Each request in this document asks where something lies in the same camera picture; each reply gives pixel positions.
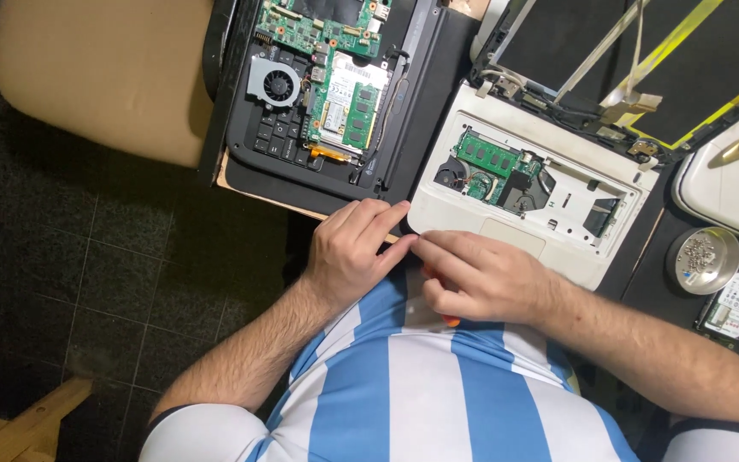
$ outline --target man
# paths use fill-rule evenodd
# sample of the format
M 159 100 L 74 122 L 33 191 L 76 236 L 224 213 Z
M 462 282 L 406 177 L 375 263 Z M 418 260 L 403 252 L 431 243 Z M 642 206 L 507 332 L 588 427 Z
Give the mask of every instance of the man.
M 739 461 L 737 355 L 475 234 L 376 255 L 408 210 L 365 200 L 324 220 L 301 278 L 164 394 L 141 460 L 636 460 L 549 338 L 690 418 L 665 460 Z M 410 250 L 440 277 L 396 266 Z M 293 359 L 265 426 L 252 412 Z

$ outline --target hand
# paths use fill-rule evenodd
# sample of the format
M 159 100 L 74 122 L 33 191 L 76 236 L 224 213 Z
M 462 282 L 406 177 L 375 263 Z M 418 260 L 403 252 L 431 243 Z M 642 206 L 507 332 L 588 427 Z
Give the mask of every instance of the hand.
M 329 215 L 313 233 L 310 261 L 299 282 L 334 312 L 357 302 L 409 251 L 418 236 L 401 237 L 378 254 L 390 230 L 410 209 L 407 201 L 354 201 Z
M 571 284 L 521 249 L 466 231 L 428 231 L 412 251 L 440 275 L 424 298 L 444 315 L 537 326 Z

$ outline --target tiled floor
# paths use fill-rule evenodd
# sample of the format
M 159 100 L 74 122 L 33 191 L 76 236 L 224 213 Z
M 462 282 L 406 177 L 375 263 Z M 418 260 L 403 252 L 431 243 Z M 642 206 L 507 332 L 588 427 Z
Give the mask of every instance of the tiled floor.
M 131 460 L 175 376 L 282 287 L 287 214 L 0 97 L 0 417 L 73 373 L 59 460 Z

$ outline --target metal bowl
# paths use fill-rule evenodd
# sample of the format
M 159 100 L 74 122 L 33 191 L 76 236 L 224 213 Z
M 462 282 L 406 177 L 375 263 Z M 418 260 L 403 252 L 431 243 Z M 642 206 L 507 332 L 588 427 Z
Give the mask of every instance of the metal bowl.
M 666 264 L 688 293 L 715 293 L 739 269 L 739 242 L 732 232 L 717 226 L 694 228 L 672 243 Z

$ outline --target striped shirt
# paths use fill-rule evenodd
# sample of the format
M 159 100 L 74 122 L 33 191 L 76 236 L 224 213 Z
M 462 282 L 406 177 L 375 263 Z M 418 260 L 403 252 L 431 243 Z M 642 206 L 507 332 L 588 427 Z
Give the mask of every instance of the striped shirt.
M 266 425 L 229 404 L 182 407 L 159 419 L 141 460 L 637 460 L 610 415 L 577 393 L 555 344 L 525 326 L 450 329 L 423 282 L 398 267 L 317 335 Z M 696 459 L 710 438 L 670 460 L 731 456 Z

